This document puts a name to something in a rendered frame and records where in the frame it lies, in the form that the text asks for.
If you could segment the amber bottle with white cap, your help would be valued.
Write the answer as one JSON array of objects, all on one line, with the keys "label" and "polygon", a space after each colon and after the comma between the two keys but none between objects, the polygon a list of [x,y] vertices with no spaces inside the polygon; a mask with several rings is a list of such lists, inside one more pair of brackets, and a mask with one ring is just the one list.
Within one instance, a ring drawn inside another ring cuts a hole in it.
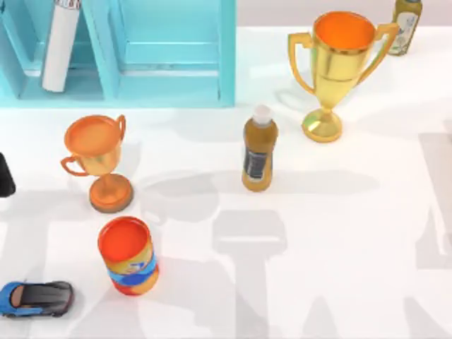
[{"label": "amber bottle with white cap", "polygon": [[273,178],[273,151],[278,127],[271,109],[265,105],[255,108],[244,125],[244,164],[242,183],[250,191],[265,191]]}]

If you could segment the light blue rack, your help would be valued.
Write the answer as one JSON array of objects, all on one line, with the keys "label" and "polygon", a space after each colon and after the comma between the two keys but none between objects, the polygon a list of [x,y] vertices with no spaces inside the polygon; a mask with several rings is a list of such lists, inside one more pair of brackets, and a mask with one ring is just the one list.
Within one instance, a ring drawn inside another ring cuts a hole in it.
[{"label": "light blue rack", "polygon": [[54,0],[0,0],[0,107],[231,107],[237,0],[81,0],[62,93],[41,86]]}]

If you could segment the small orange trophy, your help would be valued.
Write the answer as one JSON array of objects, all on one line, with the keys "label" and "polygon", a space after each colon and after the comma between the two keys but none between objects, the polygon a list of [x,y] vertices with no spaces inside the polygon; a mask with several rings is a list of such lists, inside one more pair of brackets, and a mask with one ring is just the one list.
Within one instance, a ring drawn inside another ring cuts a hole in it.
[{"label": "small orange trophy", "polygon": [[121,159],[125,132],[123,114],[116,119],[95,114],[73,122],[64,136],[71,155],[61,160],[61,166],[75,177],[97,178],[90,186],[89,201],[101,213],[118,213],[133,198],[131,182],[114,173]]}]

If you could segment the orange can with blue band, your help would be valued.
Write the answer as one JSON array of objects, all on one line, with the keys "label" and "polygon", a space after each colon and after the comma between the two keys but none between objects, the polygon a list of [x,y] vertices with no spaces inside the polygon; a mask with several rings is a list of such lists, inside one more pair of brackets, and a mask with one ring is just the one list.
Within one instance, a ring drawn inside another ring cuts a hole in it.
[{"label": "orange can with blue band", "polygon": [[110,220],[100,230],[97,246],[118,291],[139,296],[153,288],[159,268],[150,231],[142,220],[132,216]]}]

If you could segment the large gold trophy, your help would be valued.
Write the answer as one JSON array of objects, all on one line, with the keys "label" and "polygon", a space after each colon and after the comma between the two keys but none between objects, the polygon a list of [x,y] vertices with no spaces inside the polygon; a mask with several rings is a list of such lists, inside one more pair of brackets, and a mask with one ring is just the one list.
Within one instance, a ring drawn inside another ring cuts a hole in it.
[{"label": "large gold trophy", "polygon": [[[288,35],[288,59],[298,84],[314,95],[320,107],[302,122],[304,134],[318,143],[341,137],[343,126],[334,107],[362,83],[383,61],[399,31],[397,23],[375,26],[351,11],[330,11],[319,16],[313,31]],[[296,46],[311,51],[309,86],[297,68]]]}]

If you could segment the white book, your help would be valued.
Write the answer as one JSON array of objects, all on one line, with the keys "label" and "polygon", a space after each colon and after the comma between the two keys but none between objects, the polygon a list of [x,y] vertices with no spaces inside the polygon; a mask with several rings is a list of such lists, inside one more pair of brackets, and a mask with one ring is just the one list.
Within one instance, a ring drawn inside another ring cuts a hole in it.
[{"label": "white book", "polygon": [[64,91],[80,7],[81,0],[54,0],[40,75],[46,91]]}]

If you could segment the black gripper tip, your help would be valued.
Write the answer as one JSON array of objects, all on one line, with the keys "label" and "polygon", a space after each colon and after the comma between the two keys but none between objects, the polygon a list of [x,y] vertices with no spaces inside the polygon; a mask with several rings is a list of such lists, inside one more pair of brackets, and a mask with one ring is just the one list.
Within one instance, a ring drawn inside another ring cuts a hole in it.
[{"label": "black gripper tip", "polygon": [[6,158],[0,153],[0,198],[7,198],[16,192],[16,185]]}]

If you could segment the olive green bottle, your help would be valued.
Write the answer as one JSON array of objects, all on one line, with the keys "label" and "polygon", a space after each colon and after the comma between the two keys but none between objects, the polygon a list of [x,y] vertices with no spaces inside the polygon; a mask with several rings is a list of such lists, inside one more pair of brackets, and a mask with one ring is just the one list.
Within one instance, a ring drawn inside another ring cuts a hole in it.
[{"label": "olive green bottle", "polygon": [[422,7],[422,0],[395,0],[392,22],[399,25],[399,31],[388,51],[389,55],[407,54],[420,20]]}]

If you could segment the blue and black toy car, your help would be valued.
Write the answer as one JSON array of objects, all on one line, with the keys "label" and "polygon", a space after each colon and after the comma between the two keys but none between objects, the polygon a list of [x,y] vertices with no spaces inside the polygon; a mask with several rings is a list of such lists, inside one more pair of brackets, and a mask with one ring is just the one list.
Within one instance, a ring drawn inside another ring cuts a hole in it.
[{"label": "blue and black toy car", "polygon": [[9,282],[0,289],[0,315],[60,317],[73,304],[74,291],[69,282]]}]

